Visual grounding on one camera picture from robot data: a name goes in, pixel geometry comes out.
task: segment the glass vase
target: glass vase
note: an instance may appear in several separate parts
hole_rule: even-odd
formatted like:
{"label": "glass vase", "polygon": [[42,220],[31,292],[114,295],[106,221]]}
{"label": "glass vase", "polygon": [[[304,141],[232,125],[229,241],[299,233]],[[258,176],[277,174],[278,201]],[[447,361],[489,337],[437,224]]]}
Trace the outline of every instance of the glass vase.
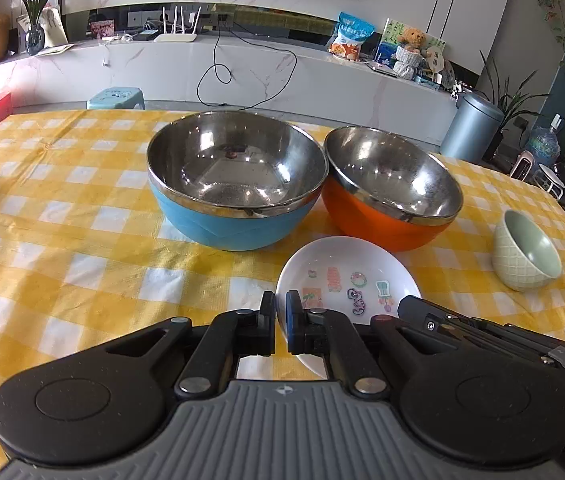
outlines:
{"label": "glass vase", "polygon": [[24,37],[24,42],[27,54],[30,56],[35,56],[44,48],[44,30],[42,30],[40,23],[29,27],[27,35]]}

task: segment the black cable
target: black cable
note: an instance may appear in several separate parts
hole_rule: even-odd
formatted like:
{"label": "black cable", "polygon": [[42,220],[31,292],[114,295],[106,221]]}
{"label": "black cable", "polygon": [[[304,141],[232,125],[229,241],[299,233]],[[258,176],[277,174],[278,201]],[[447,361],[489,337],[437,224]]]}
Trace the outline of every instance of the black cable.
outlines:
{"label": "black cable", "polygon": [[[243,27],[239,23],[234,22],[234,25],[237,25],[238,27],[246,30],[249,34],[252,34],[253,36],[264,36],[264,34],[256,34],[255,32],[251,32],[250,30]],[[243,108],[238,108],[238,110],[249,110],[250,108],[255,108],[255,107],[257,107],[261,104],[264,104],[264,103],[271,101],[272,99],[275,99],[276,97],[278,97],[283,92],[283,90],[285,88],[287,88],[287,86],[289,85],[289,83],[291,81],[291,78],[293,77],[294,72],[296,71],[296,67],[297,67],[297,56],[296,56],[296,54],[293,51],[286,49],[286,48],[276,48],[274,46],[265,45],[265,44],[250,43],[249,41],[246,41],[244,38],[241,38],[240,36],[238,36],[232,30],[227,30],[227,32],[230,32],[233,36],[238,38],[240,41],[244,41],[246,44],[249,44],[251,46],[264,46],[265,48],[268,48],[270,50],[276,50],[277,52],[288,52],[289,54],[291,54],[291,56],[293,56],[293,59],[294,59],[293,68],[291,69],[291,73],[289,74],[289,78],[287,79],[287,82],[283,85],[283,87],[280,89],[280,91],[278,91],[276,94],[272,95],[271,97],[268,97],[267,99],[263,99],[262,101],[257,102],[255,105],[246,106],[246,107],[243,107]],[[198,81],[198,86],[197,86],[197,89],[196,89],[196,95],[198,96],[198,101],[200,101],[201,104],[203,104],[205,106],[210,106],[210,107],[223,107],[223,106],[229,106],[229,104],[223,103],[221,105],[212,105],[212,104],[208,104],[208,103],[204,102],[202,99],[200,99],[200,84],[202,83],[202,80],[204,79],[204,77],[211,71],[211,69],[214,69],[214,71],[216,73],[216,79],[218,81],[220,81],[222,84],[228,85],[233,80],[233,74],[231,73],[231,70],[229,70],[229,67],[227,65],[223,64],[223,63],[217,63],[216,62],[216,48],[218,47],[219,42],[220,42],[220,26],[218,25],[218,38],[216,40],[216,44],[213,47],[213,65],[211,65],[205,71],[205,73],[202,74],[202,77],[200,78],[200,81]],[[229,80],[228,81],[223,81],[220,78],[220,76],[218,75],[218,67],[219,66],[224,67],[224,69],[226,69],[227,72],[229,72]]]}
{"label": "black cable", "polygon": [[[223,106],[229,106],[229,103],[223,103],[221,105],[213,105],[210,103],[206,103],[204,102],[202,99],[200,99],[200,85],[202,84],[202,80],[204,79],[204,76],[206,76],[211,69],[214,70],[214,72],[216,73],[216,79],[218,81],[220,81],[223,85],[228,85],[229,83],[231,83],[233,81],[234,75],[231,73],[231,71],[229,70],[229,67],[227,65],[225,65],[224,63],[216,63],[216,49],[218,48],[218,43],[220,42],[220,27],[218,27],[218,38],[216,40],[216,44],[213,46],[213,65],[211,65],[207,70],[205,70],[205,73],[202,74],[202,77],[200,78],[200,81],[198,81],[198,86],[196,87],[196,95],[198,97],[198,101],[200,101],[200,103],[204,104],[205,106],[209,106],[212,108],[220,108]],[[220,76],[218,75],[218,67],[222,66],[224,67],[225,70],[227,70],[227,72],[229,72],[229,81],[223,81]]]}
{"label": "black cable", "polygon": [[244,30],[245,32],[248,32],[249,34],[251,34],[252,36],[262,36],[263,38],[275,38],[277,40],[288,40],[289,37],[288,36],[270,36],[268,34],[258,34],[257,32],[252,32],[251,30],[249,30],[248,28],[246,28],[243,25],[240,25],[240,23],[238,22],[234,22],[234,25],[237,25],[238,27],[240,27],[242,30]]}
{"label": "black cable", "polygon": [[520,140],[518,141],[518,146],[520,147],[521,150],[523,149],[522,148],[522,137],[524,137],[524,134],[526,132],[527,132],[527,127],[525,126],[520,133]]}

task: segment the gray floor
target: gray floor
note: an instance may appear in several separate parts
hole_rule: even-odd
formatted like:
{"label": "gray floor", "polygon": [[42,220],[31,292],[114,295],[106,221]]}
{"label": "gray floor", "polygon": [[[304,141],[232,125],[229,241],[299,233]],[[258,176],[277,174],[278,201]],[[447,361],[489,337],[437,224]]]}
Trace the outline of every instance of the gray floor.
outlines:
{"label": "gray floor", "polygon": [[[85,102],[72,102],[72,103],[57,103],[53,105],[38,105],[38,106],[28,106],[22,108],[16,108],[14,113],[33,113],[33,112],[48,112],[53,110],[78,110],[81,108],[85,108]],[[200,110],[213,110],[214,108],[203,107],[200,104],[196,103],[188,103],[188,102],[179,102],[179,101],[146,101],[147,110],[182,110],[182,111],[200,111]],[[338,126],[346,126],[344,123],[340,123],[339,121],[331,121],[321,118],[315,118],[311,116],[304,116],[299,114],[289,114],[286,112],[277,112],[274,110],[258,110],[258,113],[262,113],[268,115],[270,117],[275,117],[277,119],[285,120],[285,121],[299,121],[299,122],[306,122],[312,124],[320,124],[321,126],[330,126],[332,128],[336,128]],[[414,139],[410,139],[412,142],[420,146],[423,150],[429,152],[437,152],[438,146],[434,146],[433,144],[429,144],[427,142],[422,142]],[[488,166],[490,169],[495,170],[496,167],[492,167],[491,165]],[[565,210],[565,198],[561,201],[561,205]]]}

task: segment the ceramic bowl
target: ceramic bowl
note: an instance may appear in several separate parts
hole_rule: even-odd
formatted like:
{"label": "ceramic bowl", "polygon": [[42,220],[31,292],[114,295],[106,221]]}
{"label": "ceramic bowl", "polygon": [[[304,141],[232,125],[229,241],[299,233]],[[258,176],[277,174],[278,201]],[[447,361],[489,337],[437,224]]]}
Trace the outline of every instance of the ceramic bowl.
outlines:
{"label": "ceramic bowl", "polygon": [[169,222],[195,242],[229,251],[284,238],[309,212],[328,173],[309,134],[246,112],[167,124],[149,143],[147,167]]}
{"label": "ceramic bowl", "polygon": [[513,209],[495,228],[493,268],[502,283],[520,292],[544,286],[562,274],[553,242],[534,222]]}
{"label": "ceramic bowl", "polygon": [[347,126],[325,139],[323,200],[338,227],[388,251],[423,246],[462,209],[462,190],[434,155],[394,134]]}
{"label": "ceramic bowl", "polygon": [[[392,254],[360,238],[320,238],[297,251],[282,269],[276,286],[278,322],[287,337],[285,295],[297,290],[304,308],[344,312],[354,323],[370,324],[377,314],[397,317],[405,296],[421,297],[415,281]],[[326,378],[320,357],[299,356]]]}

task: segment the yellow checkered tablecloth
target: yellow checkered tablecloth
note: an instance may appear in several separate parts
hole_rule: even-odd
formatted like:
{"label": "yellow checkered tablecloth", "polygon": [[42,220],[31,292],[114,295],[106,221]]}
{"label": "yellow checkered tablecloth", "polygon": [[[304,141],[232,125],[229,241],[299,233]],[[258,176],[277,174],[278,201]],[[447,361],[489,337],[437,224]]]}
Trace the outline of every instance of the yellow checkered tablecloth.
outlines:
{"label": "yellow checkered tablecloth", "polygon": [[[9,376],[170,316],[208,323],[258,308],[298,248],[338,234],[319,201],[272,247],[228,253],[191,243],[165,221],[147,186],[150,137],[180,112],[80,110],[11,116],[0,124],[0,383]],[[300,124],[323,140],[329,128]],[[565,213],[544,191],[445,159],[465,193],[432,243],[397,254],[422,295],[462,312],[565,339]],[[491,267],[505,210],[530,213],[553,238],[564,275],[520,294]],[[279,330],[276,356],[243,376],[307,379]],[[5,455],[0,449],[0,465]]]}

